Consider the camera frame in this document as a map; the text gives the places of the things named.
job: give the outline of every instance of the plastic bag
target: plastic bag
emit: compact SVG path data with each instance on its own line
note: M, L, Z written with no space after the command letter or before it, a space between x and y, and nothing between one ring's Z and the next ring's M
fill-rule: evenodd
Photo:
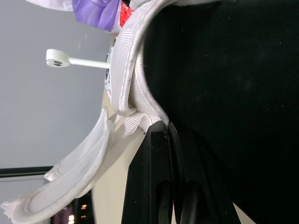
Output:
M26 1L45 8L61 10L61 11L73 11L71 0L26 0Z
M119 0L72 0L76 20L111 31Z

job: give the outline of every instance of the gray wall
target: gray wall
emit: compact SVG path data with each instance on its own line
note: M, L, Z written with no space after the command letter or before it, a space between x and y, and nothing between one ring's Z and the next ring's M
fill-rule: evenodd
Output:
M25 0L0 1L0 27L0 168L54 165L98 119L105 72L48 67L46 49L104 61L112 37Z

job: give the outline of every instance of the white plastic stick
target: white plastic stick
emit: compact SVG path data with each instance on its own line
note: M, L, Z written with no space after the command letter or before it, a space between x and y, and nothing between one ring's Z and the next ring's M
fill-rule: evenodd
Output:
M89 66L89 67L97 67L97 68L104 68L109 69L110 63L107 62L97 62L97 61L90 61L90 60L84 60L84 59L77 59L77 58L69 58L70 64L76 64L76 65L83 65L83 66Z
M83 65L89 67L109 69L110 63L97 62L85 59L72 58L63 51L48 49L46 54L47 65L54 68L67 67L70 64Z

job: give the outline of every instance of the black mesh fabric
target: black mesh fabric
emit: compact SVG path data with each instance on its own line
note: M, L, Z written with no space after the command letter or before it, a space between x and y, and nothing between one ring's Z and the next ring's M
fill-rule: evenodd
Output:
M234 202L256 223L299 223L299 0L167 7L147 32L144 67Z

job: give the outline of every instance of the purple wrapper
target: purple wrapper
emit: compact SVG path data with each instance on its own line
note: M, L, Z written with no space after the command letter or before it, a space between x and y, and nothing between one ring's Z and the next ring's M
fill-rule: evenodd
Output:
M72 0L76 20L111 31L119 0Z

